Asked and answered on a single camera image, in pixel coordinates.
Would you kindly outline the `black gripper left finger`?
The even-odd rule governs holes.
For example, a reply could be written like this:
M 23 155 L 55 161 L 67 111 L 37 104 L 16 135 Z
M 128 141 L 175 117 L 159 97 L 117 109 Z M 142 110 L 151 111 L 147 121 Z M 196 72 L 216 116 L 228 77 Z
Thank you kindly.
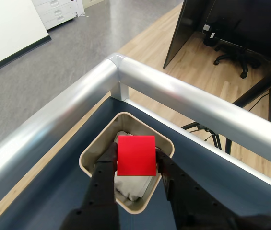
M 97 160 L 82 205 L 66 216 L 61 230 L 120 229 L 114 188 L 117 152 L 113 142 Z

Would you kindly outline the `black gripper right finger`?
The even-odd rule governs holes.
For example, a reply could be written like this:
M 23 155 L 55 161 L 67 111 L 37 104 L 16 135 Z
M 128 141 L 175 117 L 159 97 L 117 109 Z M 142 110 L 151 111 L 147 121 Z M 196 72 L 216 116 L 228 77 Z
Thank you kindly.
M 236 230 L 237 214 L 219 202 L 160 149 L 156 150 L 167 200 L 178 230 Z

